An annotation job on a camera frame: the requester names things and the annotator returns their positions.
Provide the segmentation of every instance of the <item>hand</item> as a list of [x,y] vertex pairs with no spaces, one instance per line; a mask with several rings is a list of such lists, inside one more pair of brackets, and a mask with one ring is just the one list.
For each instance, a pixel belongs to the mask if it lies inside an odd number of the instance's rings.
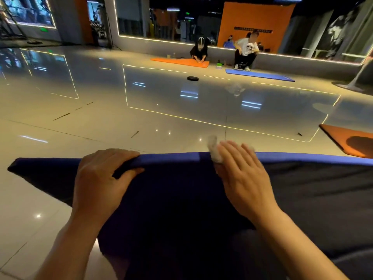
[[223,164],[216,164],[225,193],[241,215],[258,224],[281,212],[273,194],[269,176],[254,150],[233,141],[217,145]]
[[144,169],[128,170],[117,180],[112,175],[125,161],[137,156],[136,151],[107,149],[83,157],[75,178],[72,217],[103,226],[118,208],[132,179]]

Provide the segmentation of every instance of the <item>orange yoga mat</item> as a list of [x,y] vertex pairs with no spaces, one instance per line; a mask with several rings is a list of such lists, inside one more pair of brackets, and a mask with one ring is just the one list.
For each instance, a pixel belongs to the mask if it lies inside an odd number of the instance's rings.
[[372,133],[325,124],[321,124],[320,128],[326,132],[344,153],[362,158],[373,158]]
[[192,67],[204,67],[207,68],[209,65],[209,61],[204,61],[202,64],[198,63],[194,59],[167,59],[167,58],[153,58],[152,61],[164,62],[164,63],[171,63],[171,64],[179,64],[179,65],[186,65]]

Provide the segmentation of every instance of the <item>right hand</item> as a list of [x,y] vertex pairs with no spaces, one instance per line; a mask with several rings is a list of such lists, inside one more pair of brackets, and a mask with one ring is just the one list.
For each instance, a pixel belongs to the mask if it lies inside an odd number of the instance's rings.
[[246,144],[222,141],[217,149],[223,164],[216,164],[226,196],[241,215],[254,225],[276,216],[281,209],[273,194],[268,173]]

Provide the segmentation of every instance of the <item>left hand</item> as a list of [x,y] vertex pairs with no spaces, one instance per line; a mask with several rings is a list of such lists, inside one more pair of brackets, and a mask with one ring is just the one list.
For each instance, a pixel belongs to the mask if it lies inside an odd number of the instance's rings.
[[126,171],[119,179],[114,171],[140,154],[123,149],[99,150],[82,158],[75,178],[72,218],[103,226],[118,208],[128,185],[143,168]]

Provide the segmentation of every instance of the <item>white t-shirt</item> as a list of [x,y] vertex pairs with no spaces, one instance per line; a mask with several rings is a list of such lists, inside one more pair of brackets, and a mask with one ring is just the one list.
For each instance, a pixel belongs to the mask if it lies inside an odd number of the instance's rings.
[[241,38],[237,41],[237,44],[241,47],[243,56],[254,53],[253,50],[259,50],[258,44],[256,42],[250,43],[248,38]]

